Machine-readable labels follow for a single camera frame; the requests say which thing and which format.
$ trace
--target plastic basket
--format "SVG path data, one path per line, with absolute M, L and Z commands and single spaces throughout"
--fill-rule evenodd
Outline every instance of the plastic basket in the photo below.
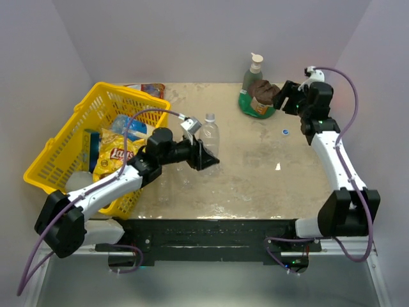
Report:
M 147 93 L 96 83 L 81 103 L 74 107 L 74 114 L 57 136 L 46 143 L 39 156 L 24 173 L 24 181 L 42 188 L 50 194 L 59 189 L 65 192 L 65 184 L 74 171 L 82 166 L 82 132 L 93 129 L 101 132 L 108 129 L 117 115 L 133 116 L 136 112 L 156 107 L 169 110 L 169 102 Z M 139 121 L 154 127 L 167 127 L 167 113 L 147 112 L 138 116 Z M 109 216 L 127 219 L 134 209 L 141 190 L 118 198 L 100 212 Z

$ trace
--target yellow chip bag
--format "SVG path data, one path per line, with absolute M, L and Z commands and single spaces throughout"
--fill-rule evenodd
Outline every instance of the yellow chip bag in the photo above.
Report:
M 123 136 L 112 131 L 102 129 L 101 147 L 98 161 L 93 172 L 93 181 L 96 182 L 114 173 L 121 168 L 124 156 L 127 161 L 136 155 L 140 141 L 135 143 L 127 139 L 127 153 L 123 150 Z

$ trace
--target beige table surface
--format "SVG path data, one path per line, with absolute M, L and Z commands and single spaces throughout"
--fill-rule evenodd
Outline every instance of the beige table surface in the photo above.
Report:
M 289 219 L 318 213 L 330 194 L 320 160 L 300 132 L 300 119 L 276 111 L 259 120 L 238 107 L 240 84 L 166 84 L 172 110 L 204 122 L 215 113 L 220 170 L 213 176 L 165 166 L 169 201 L 158 201 L 159 180 L 144 188 L 132 218 Z M 169 116 L 174 139 L 180 120 Z M 283 129 L 289 135 L 282 134 Z

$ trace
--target red logo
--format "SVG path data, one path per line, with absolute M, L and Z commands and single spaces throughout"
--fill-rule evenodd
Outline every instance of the red logo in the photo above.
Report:
M 124 152 L 123 149 L 114 148 L 114 149 L 112 149 L 112 151 L 111 151 L 111 156 L 110 156 L 110 158 L 111 158 L 111 159 L 116 159 L 116 160 L 123 161 L 123 152 Z M 129 159 L 131 159 L 133 156 L 134 156 L 134 153 L 133 153 L 133 152 L 128 152 L 128 151 L 127 151 L 127 161 L 128 161 Z

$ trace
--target white wall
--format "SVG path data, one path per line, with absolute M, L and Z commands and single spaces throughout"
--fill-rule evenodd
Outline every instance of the white wall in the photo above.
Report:
M 370 0 L 53 0 L 94 81 L 240 82 L 334 66 Z
M 409 301 L 408 12 L 408 1 L 373 0 L 337 64 L 359 91 L 359 115 L 344 140 L 361 177 L 382 198 L 375 242 L 394 307 Z M 340 77 L 330 80 L 333 116 L 344 126 L 351 90 Z
M 1 1 L 0 42 L 0 306 L 12 307 L 45 199 L 23 173 L 91 79 L 50 0 Z

